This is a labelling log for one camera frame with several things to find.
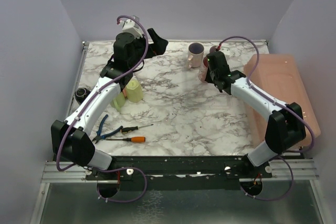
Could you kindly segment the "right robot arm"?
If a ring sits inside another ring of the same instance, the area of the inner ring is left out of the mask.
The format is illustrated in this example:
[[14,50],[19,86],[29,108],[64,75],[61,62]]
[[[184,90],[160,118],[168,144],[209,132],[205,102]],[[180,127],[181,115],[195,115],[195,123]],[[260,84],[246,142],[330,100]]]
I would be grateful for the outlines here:
[[254,177],[259,173],[260,165],[306,138],[299,104],[277,100],[255,86],[242,72],[231,71],[225,55],[220,51],[211,52],[206,60],[206,81],[214,84],[219,92],[243,100],[267,122],[264,140],[246,155],[247,161],[241,164],[241,171],[246,177]]

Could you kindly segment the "pink spectrum mug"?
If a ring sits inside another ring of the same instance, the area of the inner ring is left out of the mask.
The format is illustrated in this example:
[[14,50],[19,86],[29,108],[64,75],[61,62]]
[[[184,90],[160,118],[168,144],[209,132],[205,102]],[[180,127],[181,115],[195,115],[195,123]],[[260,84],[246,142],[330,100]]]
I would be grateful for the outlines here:
[[206,82],[206,76],[208,71],[208,58],[204,57],[198,71],[198,79],[200,82]]

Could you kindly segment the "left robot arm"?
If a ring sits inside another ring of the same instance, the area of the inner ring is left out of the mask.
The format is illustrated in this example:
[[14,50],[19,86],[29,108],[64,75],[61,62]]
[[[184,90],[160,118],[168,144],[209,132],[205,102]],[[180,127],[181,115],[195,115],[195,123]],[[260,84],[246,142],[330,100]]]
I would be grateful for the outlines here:
[[122,32],[115,38],[113,55],[100,72],[97,84],[79,108],[63,121],[51,126],[51,140],[56,160],[65,158],[82,167],[94,167],[104,179],[115,175],[112,156],[96,149],[89,134],[107,105],[117,97],[133,77],[134,69],[144,60],[163,55],[168,41],[152,28],[152,43],[141,36]]

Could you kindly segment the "light green mug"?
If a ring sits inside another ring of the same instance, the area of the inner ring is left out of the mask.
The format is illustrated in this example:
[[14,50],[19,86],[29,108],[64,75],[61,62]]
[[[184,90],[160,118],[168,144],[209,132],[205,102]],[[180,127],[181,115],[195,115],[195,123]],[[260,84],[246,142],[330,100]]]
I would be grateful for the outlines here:
[[121,111],[121,108],[124,106],[125,104],[125,96],[124,94],[121,92],[119,93],[115,98],[113,98],[113,100],[110,102],[110,105],[115,108],[118,112]]

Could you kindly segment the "purple mug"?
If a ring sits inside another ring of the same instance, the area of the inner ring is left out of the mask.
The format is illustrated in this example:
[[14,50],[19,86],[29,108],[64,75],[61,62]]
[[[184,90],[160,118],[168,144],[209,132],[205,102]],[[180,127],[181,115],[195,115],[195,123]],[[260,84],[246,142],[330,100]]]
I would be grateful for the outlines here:
[[212,46],[209,50],[210,53],[215,52],[217,50],[217,46]]

